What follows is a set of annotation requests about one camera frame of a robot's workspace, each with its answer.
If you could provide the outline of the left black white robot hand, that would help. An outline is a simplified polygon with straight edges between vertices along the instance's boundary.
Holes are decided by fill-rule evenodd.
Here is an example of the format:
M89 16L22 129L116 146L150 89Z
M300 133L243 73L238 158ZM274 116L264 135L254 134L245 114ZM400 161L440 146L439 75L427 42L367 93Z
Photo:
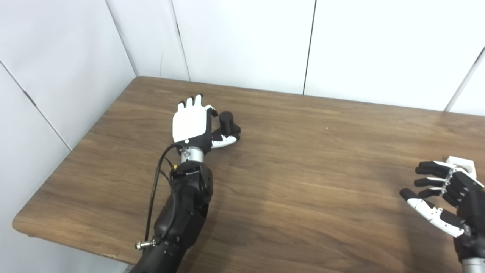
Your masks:
M186 149L198 148L203 154L236 143L240 134L232 112L219 113L211 105L203 105L202 94L180 101L172 119L174 142Z

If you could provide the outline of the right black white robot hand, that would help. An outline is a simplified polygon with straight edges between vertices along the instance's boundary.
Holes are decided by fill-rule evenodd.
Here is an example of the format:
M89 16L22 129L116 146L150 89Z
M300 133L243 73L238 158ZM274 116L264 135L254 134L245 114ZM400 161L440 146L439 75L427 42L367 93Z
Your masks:
M451 235L461 263L485 257L484 184L457 164L423 161L415 169L419 193L403 188L400 197L424 219Z

